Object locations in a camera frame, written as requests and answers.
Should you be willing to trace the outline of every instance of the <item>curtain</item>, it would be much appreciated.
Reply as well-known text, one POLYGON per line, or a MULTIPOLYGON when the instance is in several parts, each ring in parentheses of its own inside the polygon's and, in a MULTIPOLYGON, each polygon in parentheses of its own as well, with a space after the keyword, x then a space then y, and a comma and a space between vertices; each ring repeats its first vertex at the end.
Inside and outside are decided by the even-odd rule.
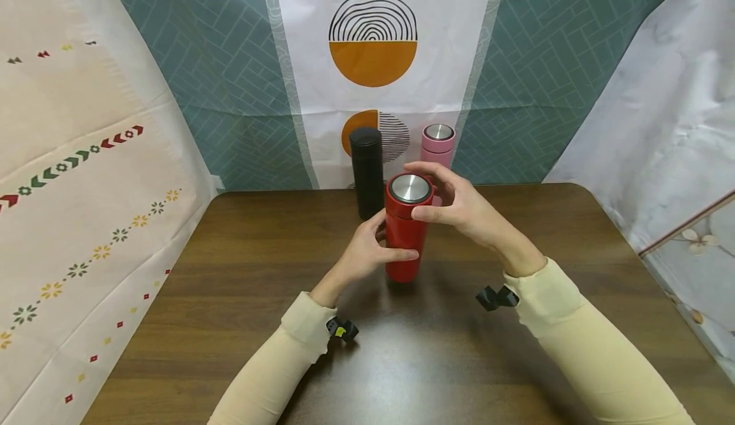
POLYGON ((545 181, 583 185, 637 251, 657 246, 649 269, 735 381, 733 204, 710 214, 735 189, 733 27, 735 0, 664 1, 545 181))
POLYGON ((391 177, 434 121, 474 183, 538 183, 662 0, 121 1, 210 172, 272 191, 348 187, 355 126, 391 177))
POLYGON ((0 3, 0 421, 78 424, 214 184, 120 0, 0 3))

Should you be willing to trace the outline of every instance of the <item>red chevron pattern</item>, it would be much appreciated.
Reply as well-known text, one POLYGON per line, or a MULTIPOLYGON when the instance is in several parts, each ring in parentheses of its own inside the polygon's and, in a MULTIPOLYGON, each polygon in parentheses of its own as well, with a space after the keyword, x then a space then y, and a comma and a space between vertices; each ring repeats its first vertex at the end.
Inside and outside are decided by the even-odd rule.
POLYGON ((143 130, 144 127, 142 125, 134 125, 127 130, 116 133, 112 138, 103 139, 99 146, 92 145, 88 149, 81 149, 71 155, 71 157, 67 157, 66 159, 63 159, 62 162, 45 169, 42 174, 33 175, 28 179, 28 183, 22 185, 19 188, 18 193, 9 193, 0 197, 0 213, 2 212, 2 209, 4 207, 11 208, 15 206, 15 204, 18 203, 20 197, 30 196, 30 194, 33 194, 37 189, 46 187, 50 181, 52 181, 53 179, 57 179, 60 175, 64 174, 68 170, 77 168, 80 163, 80 157, 82 158, 82 162, 86 162, 87 159, 91 157, 91 155, 99 153, 100 148, 111 149, 115 147, 116 144, 119 145, 126 143, 136 136, 142 135, 143 130))
MULTIPOLYGON (((3 197, 0 197, 0 200, 4 200, 5 202, 8 202, 8 208, 11 206, 14 206, 14 204, 18 203, 18 196, 14 193, 4 195, 3 197)), ((0 211, 3 207, 3 204, 0 203, 0 211)))

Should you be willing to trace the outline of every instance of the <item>silver bottle cap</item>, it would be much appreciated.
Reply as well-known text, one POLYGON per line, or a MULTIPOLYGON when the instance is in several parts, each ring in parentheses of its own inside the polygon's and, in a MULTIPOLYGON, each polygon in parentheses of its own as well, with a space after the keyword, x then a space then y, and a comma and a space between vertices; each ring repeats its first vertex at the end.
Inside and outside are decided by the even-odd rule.
POLYGON ((402 174, 392 180, 390 194, 403 203, 419 204, 431 195, 431 185, 417 174, 402 174))
POLYGON ((449 125, 433 124, 424 129, 424 134, 432 140, 444 141, 454 136, 454 130, 449 125))

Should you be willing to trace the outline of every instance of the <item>thermos bottle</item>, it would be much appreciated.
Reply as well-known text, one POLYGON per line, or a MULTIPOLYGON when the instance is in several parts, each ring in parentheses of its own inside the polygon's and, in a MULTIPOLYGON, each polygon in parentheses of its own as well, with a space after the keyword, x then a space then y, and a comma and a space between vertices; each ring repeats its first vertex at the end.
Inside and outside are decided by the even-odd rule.
MULTIPOLYGON (((431 124, 421 134, 421 160, 441 163, 447 168, 452 164, 454 129, 449 125, 431 124)), ((441 206, 440 197, 434 197, 434 205, 441 206)))
MULTIPOLYGON (((386 187, 385 241, 388 248, 416 250, 421 255, 426 239, 426 223, 411 219, 411 210, 430 205, 434 185, 417 174, 399 174, 386 187)), ((398 283, 409 283, 418 273, 421 257, 407 262, 389 262, 388 276, 398 283)))
POLYGON ((357 212, 363 221, 383 209, 383 144, 376 128, 356 128, 350 133, 352 173, 357 192, 357 212))

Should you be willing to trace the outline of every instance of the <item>orange semicircle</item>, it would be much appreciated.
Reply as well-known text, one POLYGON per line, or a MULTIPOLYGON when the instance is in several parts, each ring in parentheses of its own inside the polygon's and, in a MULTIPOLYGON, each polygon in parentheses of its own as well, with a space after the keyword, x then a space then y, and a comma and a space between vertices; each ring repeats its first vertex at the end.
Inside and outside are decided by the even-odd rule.
POLYGON ((329 42, 334 64, 359 86, 382 87, 408 71, 416 56, 416 41, 329 42))
POLYGON ((342 127, 342 148, 345 150, 345 153, 352 157, 352 152, 350 151, 350 133, 352 133, 352 130, 356 128, 361 128, 363 126, 367 126, 369 128, 378 128, 378 110, 377 109, 369 109, 364 110, 362 112, 358 112, 352 117, 349 117, 347 119, 347 122, 345 122, 345 125, 342 127))

